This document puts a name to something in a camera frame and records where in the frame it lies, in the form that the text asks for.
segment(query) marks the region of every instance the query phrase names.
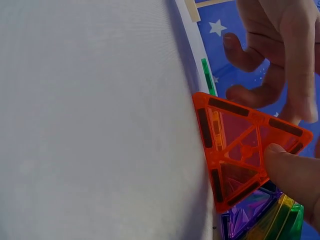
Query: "purple magnetic tile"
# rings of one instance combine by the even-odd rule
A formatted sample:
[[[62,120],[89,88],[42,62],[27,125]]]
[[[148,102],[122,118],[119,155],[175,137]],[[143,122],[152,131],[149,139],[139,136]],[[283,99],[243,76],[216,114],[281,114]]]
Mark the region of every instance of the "purple magnetic tile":
[[[281,191],[272,182],[268,182],[224,213],[221,216],[223,239],[241,239],[268,212],[280,195]]]

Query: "fingernail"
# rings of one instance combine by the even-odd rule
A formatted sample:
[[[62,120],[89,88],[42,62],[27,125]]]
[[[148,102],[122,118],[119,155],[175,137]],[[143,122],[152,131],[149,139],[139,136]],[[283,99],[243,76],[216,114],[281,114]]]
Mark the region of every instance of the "fingernail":
[[[281,147],[278,144],[271,143],[269,146],[266,147],[265,153],[285,153],[286,150],[284,150],[283,147]]]
[[[223,36],[223,45],[226,49],[230,50],[233,48],[232,38],[229,36]]]

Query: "finger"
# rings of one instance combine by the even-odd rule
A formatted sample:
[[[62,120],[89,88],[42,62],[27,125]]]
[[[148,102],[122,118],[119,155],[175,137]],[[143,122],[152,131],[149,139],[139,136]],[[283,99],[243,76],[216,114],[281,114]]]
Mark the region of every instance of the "finger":
[[[231,101],[259,109],[276,102],[284,88],[284,84],[284,69],[271,63],[261,86],[248,90],[241,85],[234,85],[225,94],[226,98]]]
[[[299,125],[301,121],[301,117],[297,115],[295,107],[291,104],[291,101],[288,97],[286,99],[286,103],[283,106],[282,111],[280,112],[278,118],[286,122],[292,123],[294,125]]]
[[[308,11],[304,9],[294,14],[294,16],[284,15],[280,26],[285,48],[288,96],[303,120],[316,122],[318,120],[314,74],[316,21],[309,18]]]
[[[253,72],[265,59],[252,47],[244,51],[238,37],[233,33],[223,36],[223,48],[228,61],[245,72]]]
[[[271,63],[285,66],[284,43],[264,35],[249,33],[247,37],[248,46],[268,59]]]
[[[320,230],[320,159],[285,152],[276,144],[264,152],[264,165],[271,179],[285,194],[304,205],[312,225]]]

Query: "blue star-patterned surface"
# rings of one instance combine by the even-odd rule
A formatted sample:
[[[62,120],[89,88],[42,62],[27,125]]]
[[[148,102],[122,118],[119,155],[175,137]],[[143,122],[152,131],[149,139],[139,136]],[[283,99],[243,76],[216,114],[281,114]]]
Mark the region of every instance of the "blue star-patterned surface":
[[[197,24],[207,53],[211,72],[215,79],[218,96],[225,98],[226,90],[232,85],[240,84],[249,89],[260,86],[269,66],[267,60],[254,72],[246,73],[232,66],[224,53],[222,36],[228,32],[235,33],[242,47],[246,47],[246,33],[238,15],[236,2],[229,1],[201,7],[198,8],[198,12],[201,21]],[[316,101],[318,106],[320,106],[320,77],[318,75],[316,76],[316,89],[318,90]],[[277,116],[285,104],[286,95],[287,87],[285,87],[276,103],[260,110]],[[300,155],[312,157],[314,155],[316,140],[320,133],[320,122],[314,124],[302,122],[300,125],[303,128],[311,130],[314,134],[314,140]],[[301,239],[320,240],[320,237],[310,226],[304,224]]]

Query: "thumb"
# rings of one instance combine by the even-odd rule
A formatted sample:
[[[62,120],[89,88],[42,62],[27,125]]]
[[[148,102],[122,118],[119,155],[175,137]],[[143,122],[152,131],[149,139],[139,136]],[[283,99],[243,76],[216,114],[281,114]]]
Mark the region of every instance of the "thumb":
[[[264,164],[271,181],[304,205],[310,224],[320,232],[320,159],[293,155],[271,144],[264,152]]]

